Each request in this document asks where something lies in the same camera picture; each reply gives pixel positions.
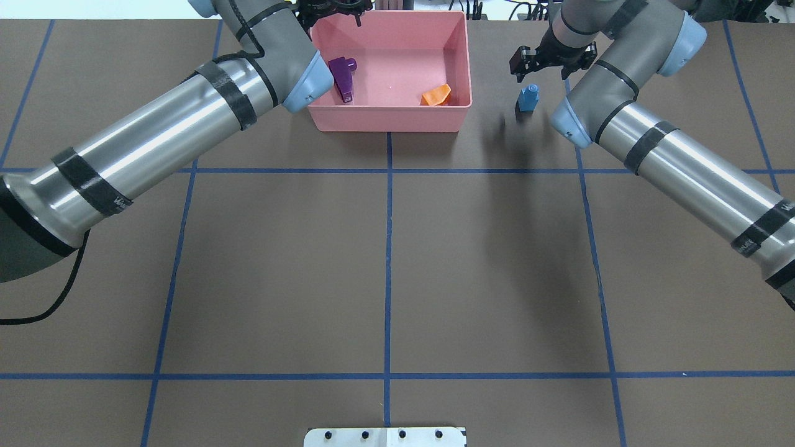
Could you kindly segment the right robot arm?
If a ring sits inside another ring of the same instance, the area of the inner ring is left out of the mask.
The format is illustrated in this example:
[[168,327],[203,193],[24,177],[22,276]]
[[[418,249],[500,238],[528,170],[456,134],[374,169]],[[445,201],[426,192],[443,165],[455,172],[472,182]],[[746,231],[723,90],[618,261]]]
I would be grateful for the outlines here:
[[521,81],[557,67],[581,77],[550,117],[577,149],[599,145],[753,261],[793,307],[794,220],[789,200],[642,104],[654,77],[678,73],[707,31],[670,1],[563,1],[537,47],[520,46],[509,72]]

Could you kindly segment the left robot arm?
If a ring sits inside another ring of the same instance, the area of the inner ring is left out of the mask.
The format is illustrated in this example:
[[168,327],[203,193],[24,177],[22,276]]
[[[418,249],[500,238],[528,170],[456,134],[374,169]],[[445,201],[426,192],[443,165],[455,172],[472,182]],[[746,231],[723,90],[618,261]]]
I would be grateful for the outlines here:
[[181,84],[53,156],[2,176],[3,282],[69,257],[102,220],[277,107],[303,110],[334,80],[309,37],[318,20],[371,11],[371,1],[193,1],[218,15],[241,51],[202,63]]

